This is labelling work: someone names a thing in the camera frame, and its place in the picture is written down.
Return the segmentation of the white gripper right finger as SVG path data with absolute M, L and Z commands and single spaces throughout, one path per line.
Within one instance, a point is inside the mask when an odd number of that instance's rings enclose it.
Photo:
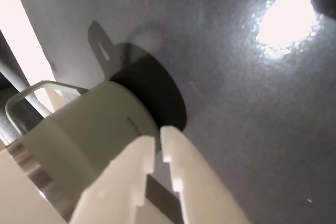
M 184 223 L 249 223 L 243 210 L 192 142 L 177 128 L 160 129 Z

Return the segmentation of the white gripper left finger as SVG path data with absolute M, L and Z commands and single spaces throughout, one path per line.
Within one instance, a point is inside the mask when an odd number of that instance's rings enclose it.
M 154 171 L 155 139 L 133 140 L 86 188 L 71 223 L 135 223 L 143 206 L 147 176 Z

